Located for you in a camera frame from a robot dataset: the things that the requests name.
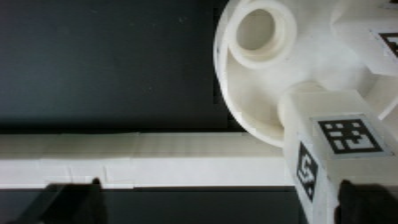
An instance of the white plastic part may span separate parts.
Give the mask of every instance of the white plastic part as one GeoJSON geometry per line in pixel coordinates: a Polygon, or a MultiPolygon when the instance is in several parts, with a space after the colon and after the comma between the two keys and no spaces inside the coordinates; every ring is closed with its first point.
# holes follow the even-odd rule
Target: white plastic part
{"type": "Polygon", "coordinates": [[[386,0],[340,0],[333,14],[338,40],[375,74],[398,76],[398,10],[386,0]]]}
{"type": "Polygon", "coordinates": [[[285,129],[278,116],[278,104],[287,90],[297,83],[315,80],[326,90],[358,90],[365,96],[377,76],[351,48],[333,36],[331,13],[336,2],[331,0],[279,1],[279,5],[285,5],[292,11],[297,24],[292,52],[285,60],[262,69],[240,63],[233,54],[233,43],[239,38],[237,35],[233,36],[237,34],[233,30],[239,29],[235,18],[244,19],[244,15],[255,10],[255,7],[249,10],[248,6],[260,4],[258,2],[267,4],[271,1],[230,1],[216,36],[216,70],[226,104],[237,121],[249,133],[269,144],[283,147],[285,129]]]}
{"type": "Polygon", "coordinates": [[[267,68],[287,59],[297,37],[297,24],[287,6],[274,0],[242,5],[228,24],[230,50],[240,64],[267,68]]]}
{"type": "Polygon", "coordinates": [[[279,105],[285,158],[308,221],[335,224],[342,181],[398,185],[398,143],[358,92],[306,86],[279,105]]]}

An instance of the circular hole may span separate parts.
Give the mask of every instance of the circular hole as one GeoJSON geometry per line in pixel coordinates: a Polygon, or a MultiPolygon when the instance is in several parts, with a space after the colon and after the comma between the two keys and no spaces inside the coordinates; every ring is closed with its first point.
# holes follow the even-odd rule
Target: circular hole
{"type": "Polygon", "coordinates": [[[272,14],[258,9],[255,10],[239,26],[239,44],[248,50],[256,50],[263,47],[269,40],[272,39],[276,30],[276,21],[272,14]]]}

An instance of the black surface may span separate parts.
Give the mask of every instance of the black surface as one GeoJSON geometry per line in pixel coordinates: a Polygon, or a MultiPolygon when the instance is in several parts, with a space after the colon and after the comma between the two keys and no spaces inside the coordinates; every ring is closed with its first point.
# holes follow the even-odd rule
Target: black surface
{"type": "MultiPolygon", "coordinates": [[[[17,220],[40,190],[0,191],[0,223],[17,220]]],[[[109,224],[306,224],[292,187],[105,190],[109,224]]]]}
{"type": "Polygon", "coordinates": [[[2,132],[233,129],[212,57],[226,2],[0,1],[2,132]]]}

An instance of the dark background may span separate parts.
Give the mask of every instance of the dark background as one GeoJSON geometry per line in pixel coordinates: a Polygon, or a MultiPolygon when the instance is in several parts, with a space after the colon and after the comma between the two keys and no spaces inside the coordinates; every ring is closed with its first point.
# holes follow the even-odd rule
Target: dark background
{"type": "Polygon", "coordinates": [[[0,1],[0,131],[242,131],[214,36],[228,0],[0,1]]]}
{"type": "MultiPolygon", "coordinates": [[[[41,193],[0,190],[0,223],[43,204],[41,193]]],[[[137,188],[104,197],[109,224],[308,224],[294,187],[137,188]]]]}

